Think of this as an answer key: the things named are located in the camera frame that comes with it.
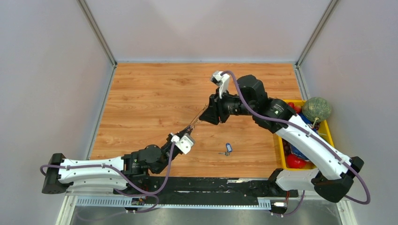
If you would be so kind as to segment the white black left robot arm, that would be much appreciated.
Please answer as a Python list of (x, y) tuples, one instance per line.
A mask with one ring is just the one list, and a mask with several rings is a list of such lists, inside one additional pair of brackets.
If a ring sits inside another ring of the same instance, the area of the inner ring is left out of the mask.
[(138, 194), (150, 173), (161, 173), (177, 155), (190, 152), (195, 144), (193, 130), (193, 126), (187, 126), (176, 134), (170, 133), (161, 147), (152, 144), (102, 160), (68, 159), (62, 153), (54, 153), (48, 164), (40, 167), (45, 177), (41, 192), (54, 195), (73, 189), (107, 188)]

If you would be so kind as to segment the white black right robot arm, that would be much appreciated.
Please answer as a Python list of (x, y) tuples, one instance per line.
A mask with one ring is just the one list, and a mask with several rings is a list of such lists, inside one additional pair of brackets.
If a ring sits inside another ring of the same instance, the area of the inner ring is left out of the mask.
[(261, 128), (281, 137), (302, 152), (314, 165), (311, 170), (276, 169), (269, 177), (273, 195), (285, 191), (314, 191), (337, 203), (348, 197), (364, 162), (349, 157), (321, 138), (285, 101), (270, 98), (263, 82), (253, 75), (236, 78), (230, 71), (216, 71), (210, 78), (217, 89), (209, 97), (199, 119), (214, 125), (231, 115), (248, 115)]

